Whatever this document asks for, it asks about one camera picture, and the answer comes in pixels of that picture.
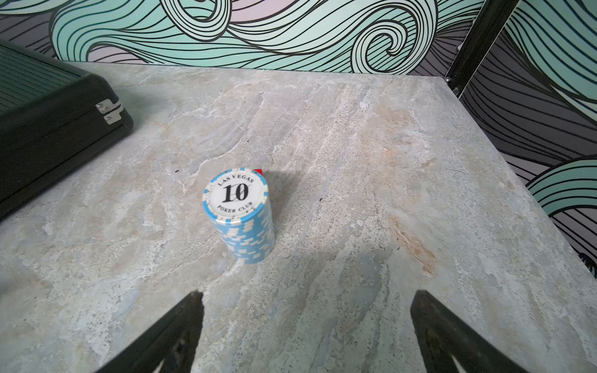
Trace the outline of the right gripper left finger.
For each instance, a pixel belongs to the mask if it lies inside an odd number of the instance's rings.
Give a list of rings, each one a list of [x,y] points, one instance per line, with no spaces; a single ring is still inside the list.
[[[203,294],[189,293],[100,372],[189,372],[201,336]]]

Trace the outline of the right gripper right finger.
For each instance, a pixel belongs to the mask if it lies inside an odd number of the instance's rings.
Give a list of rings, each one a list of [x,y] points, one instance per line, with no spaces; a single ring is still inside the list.
[[[524,372],[426,290],[410,306],[427,372]]]

